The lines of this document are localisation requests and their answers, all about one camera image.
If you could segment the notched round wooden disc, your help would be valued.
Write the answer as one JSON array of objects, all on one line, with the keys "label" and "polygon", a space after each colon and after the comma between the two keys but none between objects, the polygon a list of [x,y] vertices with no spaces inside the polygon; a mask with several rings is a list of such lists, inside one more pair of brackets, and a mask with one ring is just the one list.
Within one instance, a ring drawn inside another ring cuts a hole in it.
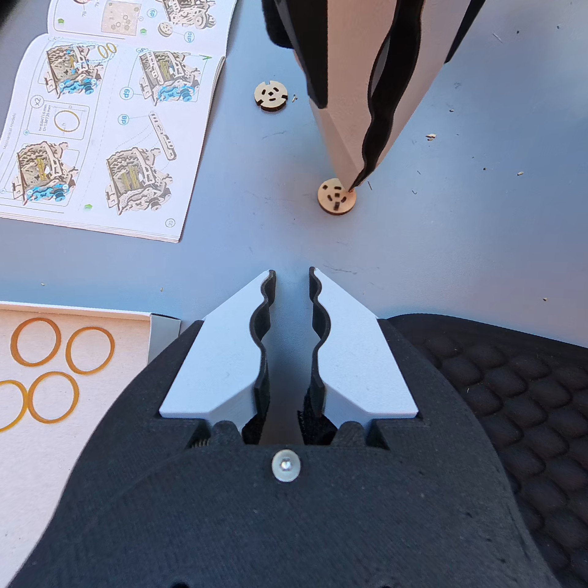
[{"label": "notched round wooden disc", "polygon": [[277,112],[288,103],[288,91],[280,82],[261,82],[254,90],[254,101],[265,112]]}]

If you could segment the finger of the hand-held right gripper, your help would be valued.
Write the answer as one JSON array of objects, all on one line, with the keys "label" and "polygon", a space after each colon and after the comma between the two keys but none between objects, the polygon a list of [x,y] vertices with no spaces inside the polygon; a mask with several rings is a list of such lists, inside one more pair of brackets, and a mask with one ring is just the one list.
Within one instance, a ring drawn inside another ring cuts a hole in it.
[{"label": "finger of the hand-held right gripper", "polygon": [[360,185],[385,157],[445,63],[469,1],[396,1],[368,78]]},{"label": "finger of the hand-held right gripper", "polygon": [[345,189],[364,170],[368,99],[386,63],[396,4],[327,1],[327,107],[313,107],[313,114]]}]

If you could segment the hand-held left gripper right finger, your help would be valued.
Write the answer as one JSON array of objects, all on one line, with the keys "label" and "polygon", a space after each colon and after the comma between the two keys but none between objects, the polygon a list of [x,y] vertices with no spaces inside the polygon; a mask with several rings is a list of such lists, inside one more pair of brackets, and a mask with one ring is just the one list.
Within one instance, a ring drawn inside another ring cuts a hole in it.
[{"label": "hand-held left gripper right finger", "polygon": [[355,421],[413,418],[418,408],[378,319],[332,279],[309,269],[313,350],[310,399],[314,414],[336,427]]}]

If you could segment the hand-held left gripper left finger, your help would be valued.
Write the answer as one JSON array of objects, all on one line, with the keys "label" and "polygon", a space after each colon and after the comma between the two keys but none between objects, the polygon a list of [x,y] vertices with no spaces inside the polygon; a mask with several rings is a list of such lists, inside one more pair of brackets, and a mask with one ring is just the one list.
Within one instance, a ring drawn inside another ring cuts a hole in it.
[{"label": "hand-held left gripper left finger", "polygon": [[276,274],[266,270],[210,312],[170,387],[159,414],[226,420],[242,430],[264,421],[270,401],[262,338],[270,328]]}]

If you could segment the round wooden disc with pegs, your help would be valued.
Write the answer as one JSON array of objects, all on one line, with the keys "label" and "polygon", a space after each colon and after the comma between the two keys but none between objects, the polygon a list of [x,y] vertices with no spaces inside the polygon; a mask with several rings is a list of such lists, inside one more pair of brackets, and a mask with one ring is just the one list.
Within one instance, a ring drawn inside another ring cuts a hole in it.
[{"label": "round wooden disc with pegs", "polygon": [[344,215],[356,203],[355,190],[346,190],[338,178],[323,182],[318,189],[318,203],[322,210],[331,215]]}]

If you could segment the black padded mat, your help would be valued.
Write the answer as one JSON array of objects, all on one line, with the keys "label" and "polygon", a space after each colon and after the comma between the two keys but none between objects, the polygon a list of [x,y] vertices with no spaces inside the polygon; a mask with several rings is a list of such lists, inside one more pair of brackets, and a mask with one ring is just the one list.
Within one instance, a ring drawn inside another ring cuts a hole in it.
[{"label": "black padded mat", "polygon": [[587,587],[587,349],[481,322],[390,323],[466,401],[563,587]]}]

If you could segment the white cardboard box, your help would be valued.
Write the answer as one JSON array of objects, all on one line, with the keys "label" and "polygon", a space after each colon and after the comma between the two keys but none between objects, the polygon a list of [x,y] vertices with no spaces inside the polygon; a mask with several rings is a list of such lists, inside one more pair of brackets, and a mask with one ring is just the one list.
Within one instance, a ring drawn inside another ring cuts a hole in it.
[{"label": "white cardboard box", "polygon": [[1,587],[26,561],[50,521],[78,456],[122,390],[179,334],[181,321],[148,312],[1,302],[16,312],[70,318],[74,329],[99,325],[112,332],[116,351],[109,366],[81,383],[77,408],[56,424],[26,416],[1,433]]}]

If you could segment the grey desk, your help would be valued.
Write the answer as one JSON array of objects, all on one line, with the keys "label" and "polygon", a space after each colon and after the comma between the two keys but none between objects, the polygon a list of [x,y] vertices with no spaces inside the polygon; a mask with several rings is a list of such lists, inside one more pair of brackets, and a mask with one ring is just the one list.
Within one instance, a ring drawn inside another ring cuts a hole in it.
[{"label": "grey desk", "polygon": [[[272,353],[312,348],[315,266],[383,318],[438,313],[587,346],[587,1],[486,1],[386,160],[333,217],[305,90],[240,1],[178,244],[1,219],[1,298],[199,319],[277,273]],[[427,141],[427,134],[436,134]]]}]

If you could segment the scattered yellow rubber bands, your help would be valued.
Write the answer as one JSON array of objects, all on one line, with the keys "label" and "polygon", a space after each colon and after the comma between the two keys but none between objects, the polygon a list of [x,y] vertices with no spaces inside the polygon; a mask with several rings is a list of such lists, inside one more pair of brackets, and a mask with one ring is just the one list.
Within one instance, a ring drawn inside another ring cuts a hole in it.
[{"label": "scattered yellow rubber bands", "polygon": [[1,314],[1,433],[26,416],[56,424],[77,408],[81,383],[104,371],[116,351],[112,332],[99,325],[77,329],[56,315]]}]

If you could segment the white instruction booklet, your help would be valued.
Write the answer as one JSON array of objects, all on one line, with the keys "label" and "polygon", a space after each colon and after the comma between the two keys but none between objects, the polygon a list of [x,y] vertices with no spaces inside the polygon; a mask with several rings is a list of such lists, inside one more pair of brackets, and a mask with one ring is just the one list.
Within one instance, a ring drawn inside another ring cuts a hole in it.
[{"label": "white instruction booklet", "polygon": [[236,1],[51,1],[1,136],[1,217],[178,243]]}]

